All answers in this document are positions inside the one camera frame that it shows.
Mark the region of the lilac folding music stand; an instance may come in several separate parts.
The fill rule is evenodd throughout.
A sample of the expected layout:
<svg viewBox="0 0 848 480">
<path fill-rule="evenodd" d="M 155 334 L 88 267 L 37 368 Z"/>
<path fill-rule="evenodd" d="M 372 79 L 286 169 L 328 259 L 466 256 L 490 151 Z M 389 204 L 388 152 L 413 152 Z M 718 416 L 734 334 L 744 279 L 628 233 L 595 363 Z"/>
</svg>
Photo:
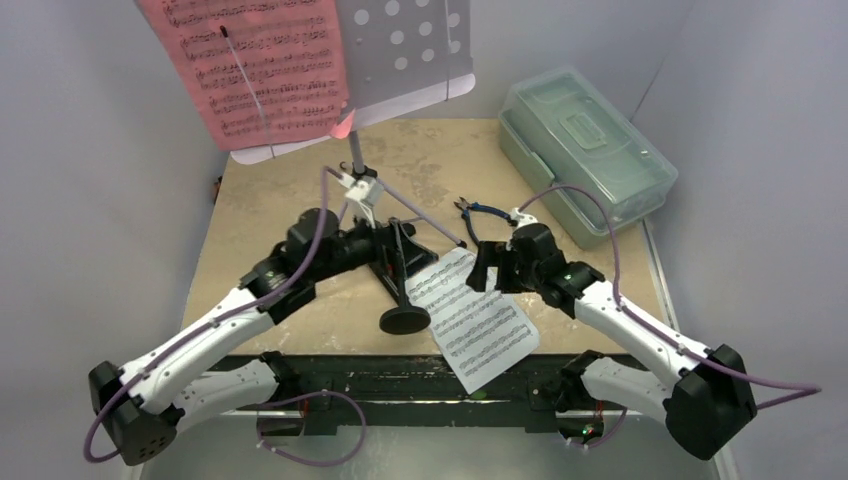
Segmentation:
<svg viewBox="0 0 848 480">
<path fill-rule="evenodd" d="M 255 164 L 448 101 L 475 84 L 466 1 L 333 1 L 350 92 L 346 132 L 229 152 Z"/>
</svg>

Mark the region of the pink sheet music page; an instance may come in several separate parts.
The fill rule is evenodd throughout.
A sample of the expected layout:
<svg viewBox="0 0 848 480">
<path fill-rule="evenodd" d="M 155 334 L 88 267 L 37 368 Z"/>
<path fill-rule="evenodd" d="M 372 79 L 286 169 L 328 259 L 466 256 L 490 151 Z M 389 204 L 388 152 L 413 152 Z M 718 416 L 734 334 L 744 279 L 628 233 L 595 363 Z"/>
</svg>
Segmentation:
<svg viewBox="0 0 848 480">
<path fill-rule="evenodd" d="M 335 2 L 153 0 L 137 6 L 220 149 L 349 130 Z"/>
</svg>

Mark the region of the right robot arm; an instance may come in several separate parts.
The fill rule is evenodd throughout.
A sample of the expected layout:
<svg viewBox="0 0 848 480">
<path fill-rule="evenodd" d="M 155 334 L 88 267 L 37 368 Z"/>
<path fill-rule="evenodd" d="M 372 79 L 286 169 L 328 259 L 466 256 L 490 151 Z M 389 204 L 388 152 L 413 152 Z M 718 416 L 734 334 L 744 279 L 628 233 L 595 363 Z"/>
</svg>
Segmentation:
<svg viewBox="0 0 848 480">
<path fill-rule="evenodd" d="M 560 371 L 542 398 L 558 412 L 592 400 L 635 410 L 663 424 L 690 455 L 709 460 L 754 420 L 758 408 L 742 356 L 677 333 L 617 294 L 612 281 L 570 261 L 541 223 L 518 227 L 510 240 L 483 241 L 466 283 L 476 292 L 534 293 L 571 319 L 603 333 L 637 366 L 588 350 Z"/>
</svg>

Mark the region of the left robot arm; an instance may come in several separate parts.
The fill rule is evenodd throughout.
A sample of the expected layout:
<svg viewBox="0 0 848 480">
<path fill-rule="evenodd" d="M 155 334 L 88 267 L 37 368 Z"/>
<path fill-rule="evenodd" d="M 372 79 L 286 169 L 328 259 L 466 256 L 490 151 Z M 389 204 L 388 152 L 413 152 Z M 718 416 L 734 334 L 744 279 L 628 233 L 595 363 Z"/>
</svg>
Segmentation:
<svg viewBox="0 0 848 480">
<path fill-rule="evenodd" d="M 84 440 L 91 463 L 115 457 L 147 462 L 177 435 L 211 416 L 268 403 L 284 409 L 307 400 L 299 376 L 279 353 L 267 353 L 231 373 L 209 369 L 246 341 L 274 328 L 316 297 L 318 283 L 366 266 L 398 298 L 401 283 L 438 255 L 415 241 L 415 225 L 358 220 L 348 230 L 335 213 L 306 210 L 283 241 L 207 314 L 147 354 L 88 373 L 96 415 Z"/>
</svg>

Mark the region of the black desktop microphone stand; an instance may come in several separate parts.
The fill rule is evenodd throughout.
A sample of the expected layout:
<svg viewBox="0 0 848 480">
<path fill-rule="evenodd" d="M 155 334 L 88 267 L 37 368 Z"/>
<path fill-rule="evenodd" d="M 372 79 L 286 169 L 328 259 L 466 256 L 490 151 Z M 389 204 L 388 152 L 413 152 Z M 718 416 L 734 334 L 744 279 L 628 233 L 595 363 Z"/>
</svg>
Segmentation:
<svg viewBox="0 0 848 480">
<path fill-rule="evenodd" d="M 403 228 L 398 220 L 391 220 L 390 225 L 393 228 L 396 243 L 393 272 L 395 273 L 394 283 L 397 289 L 397 305 L 382 314 L 379 326 L 383 332 L 388 334 L 409 335 L 427 328 L 430 325 L 431 318 L 424 308 L 413 305 L 408 298 L 406 290 L 408 274 L 402 244 Z"/>
</svg>

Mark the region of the white sheet music page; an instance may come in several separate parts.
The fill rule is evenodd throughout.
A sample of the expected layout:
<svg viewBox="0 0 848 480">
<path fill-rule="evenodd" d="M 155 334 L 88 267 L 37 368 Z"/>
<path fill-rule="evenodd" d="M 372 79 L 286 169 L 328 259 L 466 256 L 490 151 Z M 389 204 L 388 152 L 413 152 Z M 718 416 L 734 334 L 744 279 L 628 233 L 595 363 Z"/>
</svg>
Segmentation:
<svg viewBox="0 0 848 480">
<path fill-rule="evenodd" d="M 483 292 L 466 284 L 476 255 L 457 247 L 407 281 L 412 304 L 431 317 L 429 331 L 449 367 L 473 394 L 540 344 L 540 333 L 509 295 L 494 289 L 489 273 Z"/>
</svg>

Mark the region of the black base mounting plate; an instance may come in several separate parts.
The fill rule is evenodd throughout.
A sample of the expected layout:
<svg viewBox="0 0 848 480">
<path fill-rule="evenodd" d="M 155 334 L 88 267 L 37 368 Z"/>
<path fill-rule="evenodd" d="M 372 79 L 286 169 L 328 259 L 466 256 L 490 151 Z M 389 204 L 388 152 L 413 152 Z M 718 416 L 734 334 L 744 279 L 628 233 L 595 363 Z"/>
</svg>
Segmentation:
<svg viewBox="0 0 848 480">
<path fill-rule="evenodd" d="M 578 434 L 577 421 L 612 423 L 628 409 L 663 423 L 672 389 L 628 355 L 530 355 L 477 391 L 462 386 L 440 355 L 265 354 L 283 384 L 273 405 L 253 400 L 244 411 L 299 420 L 306 435 L 332 435 L 359 418 L 345 401 L 318 397 L 336 391 L 363 410 L 368 426 L 519 428 L 526 433 Z"/>
</svg>

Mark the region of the clear plastic storage box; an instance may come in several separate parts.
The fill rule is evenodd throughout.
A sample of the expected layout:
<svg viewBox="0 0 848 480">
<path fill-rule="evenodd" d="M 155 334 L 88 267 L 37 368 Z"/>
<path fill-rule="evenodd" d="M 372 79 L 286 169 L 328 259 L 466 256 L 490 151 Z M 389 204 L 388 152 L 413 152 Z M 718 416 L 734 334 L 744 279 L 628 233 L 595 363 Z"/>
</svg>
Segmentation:
<svg viewBox="0 0 848 480">
<path fill-rule="evenodd" d="M 498 119 L 500 146 L 583 248 L 664 205 L 676 168 L 576 69 L 513 84 Z"/>
</svg>

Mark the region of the aluminium rail frame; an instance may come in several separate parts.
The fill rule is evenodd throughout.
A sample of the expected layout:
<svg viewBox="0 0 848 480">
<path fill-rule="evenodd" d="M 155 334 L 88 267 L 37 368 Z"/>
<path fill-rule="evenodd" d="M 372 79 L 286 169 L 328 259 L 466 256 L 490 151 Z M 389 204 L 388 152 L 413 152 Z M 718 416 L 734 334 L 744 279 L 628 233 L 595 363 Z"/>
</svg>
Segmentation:
<svg viewBox="0 0 848 480">
<path fill-rule="evenodd" d="M 756 413 L 744 363 L 729 346 L 709 348 L 628 303 L 616 285 L 569 261 L 551 230 L 524 221 L 506 242 L 486 241 L 405 281 L 406 260 L 420 252 L 414 228 L 359 221 L 347 231 L 335 214 L 304 212 L 283 242 L 258 262 L 206 315 L 150 353 L 121 366 L 104 362 L 88 376 L 95 423 L 128 465 L 146 462 L 178 434 L 218 414 L 262 405 L 307 409 L 306 430 L 328 434 L 342 422 L 335 399 L 397 413 L 415 426 L 439 426 L 449 414 L 480 425 L 483 409 L 467 401 L 487 390 L 497 410 L 531 431 L 553 431 L 555 412 L 610 402 L 665 425 L 687 453 L 712 458 Z M 444 374 L 407 369 L 377 356 L 324 371 L 312 356 L 268 352 L 218 372 L 239 345 L 282 323 L 316 297 L 319 282 L 386 263 L 397 297 L 380 319 L 390 334 L 430 329 L 448 365 Z M 534 373 L 535 326 L 511 303 L 534 293 L 551 308 L 606 335 L 634 366 L 587 351 L 558 373 Z"/>
</svg>

